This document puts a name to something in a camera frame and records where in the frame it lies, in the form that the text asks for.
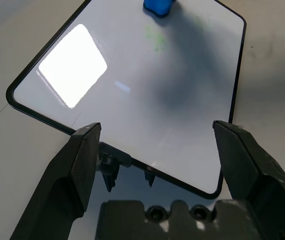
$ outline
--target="whiteboard frame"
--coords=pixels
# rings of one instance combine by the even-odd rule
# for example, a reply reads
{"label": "whiteboard frame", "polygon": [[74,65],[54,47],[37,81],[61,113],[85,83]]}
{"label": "whiteboard frame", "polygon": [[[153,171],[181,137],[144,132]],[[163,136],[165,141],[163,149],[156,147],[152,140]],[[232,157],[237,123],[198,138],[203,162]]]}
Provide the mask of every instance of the whiteboard frame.
{"label": "whiteboard frame", "polygon": [[[238,80],[239,80],[239,74],[240,74],[240,68],[241,68],[241,61],[242,61],[242,55],[243,55],[243,49],[244,49],[244,42],[245,42],[245,34],[246,34],[246,28],[247,23],[246,20],[239,15],[237,12],[233,11],[223,3],[221,3],[218,0],[213,0],[217,3],[219,3],[224,8],[231,11],[233,14],[237,15],[242,21],[243,21],[243,30],[242,30],[242,37],[241,37],[241,43],[240,43],[240,49],[239,49],[239,57],[237,62],[237,69],[236,69],[236,76],[234,81],[234,87],[232,92],[232,100],[231,100],[231,106],[230,106],[230,112],[229,112],[229,118],[228,122],[233,122],[233,116],[234,116],[234,110],[235,110],[235,103],[236,103],[236,93],[237,93],[237,87],[238,87]],[[24,70],[17,76],[17,78],[12,82],[12,84],[8,87],[6,91],[6,99],[9,105],[11,105],[14,109],[32,117],[35,118],[55,129],[58,129],[68,135],[72,135],[76,132],[76,130],[63,125],[59,122],[54,121],[53,119],[40,114],[39,112],[36,112],[21,103],[17,102],[14,98],[14,92],[15,89],[18,87],[18,85],[25,79],[27,74],[34,68],[34,66],[39,62],[39,60],[46,54],[46,52],[53,46],[53,44],[58,40],[58,38],[65,32],[65,30],[69,27],[69,25],[78,17],[78,15],[87,7],[87,5],[91,2],[91,0],[85,0],[80,7],[71,15],[71,17],[62,25],[62,27],[53,35],[53,37],[48,41],[48,43],[40,50],[40,52],[31,60],[31,62],[24,68]],[[219,194],[222,191],[222,185],[223,185],[223,174],[222,171],[220,171],[219,179],[217,183],[216,191],[213,193],[207,193],[205,191],[202,191],[186,182],[183,182],[175,177],[172,177],[162,171],[157,170],[154,167],[151,167],[137,159],[132,158],[133,166],[140,168],[146,172],[150,172],[154,174],[155,176],[164,179],[170,183],[173,183],[183,189],[186,189],[187,191],[190,191],[192,193],[195,193],[205,199],[215,199],[219,196]]]}

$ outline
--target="gray table surface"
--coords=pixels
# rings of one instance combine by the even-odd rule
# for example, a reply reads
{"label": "gray table surface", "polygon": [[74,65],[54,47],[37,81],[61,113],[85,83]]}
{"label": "gray table surface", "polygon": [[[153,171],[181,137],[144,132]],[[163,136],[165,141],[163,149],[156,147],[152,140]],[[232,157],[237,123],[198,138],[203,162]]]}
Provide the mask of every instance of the gray table surface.
{"label": "gray table surface", "polygon": [[[81,2],[35,1],[0,26],[0,240],[9,239],[48,162],[68,140],[8,106],[5,91]],[[250,131],[285,171],[285,1],[223,3],[247,21],[234,123]],[[100,205],[108,199],[167,208],[175,199],[190,206],[214,203],[160,179],[149,188],[143,173],[133,167],[121,169],[116,184],[109,194],[96,176],[88,211],[74,222],[70,240],[94,238]],[[230,198],[225,184],[219,198]]]}

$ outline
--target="blue eraser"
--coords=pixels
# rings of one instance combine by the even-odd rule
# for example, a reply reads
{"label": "blue eraser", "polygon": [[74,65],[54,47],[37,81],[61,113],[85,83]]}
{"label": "blue eraser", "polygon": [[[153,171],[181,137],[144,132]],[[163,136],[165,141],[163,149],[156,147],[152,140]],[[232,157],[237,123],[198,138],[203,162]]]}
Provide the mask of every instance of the blue eraser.
{"label": "blue eraser", "polygon": [[143,7],[157,17],[166,17],[174,4],[175,0],[144,0]]}

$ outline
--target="white board surface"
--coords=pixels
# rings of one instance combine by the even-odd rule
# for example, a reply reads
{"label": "white board surface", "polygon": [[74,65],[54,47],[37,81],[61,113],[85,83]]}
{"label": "white board surface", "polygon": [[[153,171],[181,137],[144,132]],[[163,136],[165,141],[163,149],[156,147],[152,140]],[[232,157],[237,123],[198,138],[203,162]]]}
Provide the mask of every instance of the white board surface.
{"label": "white board surface", "polygon": [[142,0],[92,0],[14,91],[15,100],[201,191],[216,191],[212,123],[228,121],[243,20],[214,0],[168,17]]}

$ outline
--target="table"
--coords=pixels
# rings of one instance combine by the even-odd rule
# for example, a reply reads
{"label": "table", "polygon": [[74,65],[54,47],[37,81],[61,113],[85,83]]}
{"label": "table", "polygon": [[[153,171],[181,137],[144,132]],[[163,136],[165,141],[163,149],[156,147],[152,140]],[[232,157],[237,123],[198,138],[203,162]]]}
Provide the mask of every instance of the table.
{"label": "table", "polygon": [[[69,138],[6,106],[6,89],[82,2],[38,0],[0,26],[0,239],[10,238],[49,161]],[[233,122],[250,131],[285,171],[285,1],[223,3],[247,22]],[[140,200],[147,208],[169,208],[177,199],[190,207],[212,207],[216,201],[159,178],[149,188],[143,177],[134,167],[120,169],[117,192],[109,194],[97,175],[88,211],[74,222],[69,239],[94,239],[98,212],[107,200]],[[219,199],[228,198],[224,184]]]}
{"label": "table", "polygon": [[215,198],[222,176],[212,122],[232,121],[245,28],[215,0],[181,0],[164,19],[140,0],[88,0],[7,99],[69,134],[101,122],[100,140],[136,166]]}

